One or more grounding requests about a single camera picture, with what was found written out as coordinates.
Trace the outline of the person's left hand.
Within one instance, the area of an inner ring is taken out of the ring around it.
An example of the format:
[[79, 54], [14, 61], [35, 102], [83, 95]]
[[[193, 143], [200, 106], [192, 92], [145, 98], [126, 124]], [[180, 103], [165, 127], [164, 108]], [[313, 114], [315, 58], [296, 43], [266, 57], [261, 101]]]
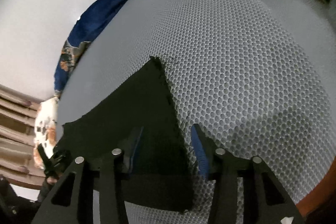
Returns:
[[52, 176], [46, 178], [46, 183], [49, 185], [54, 185], [58, 182], [58, 179]]

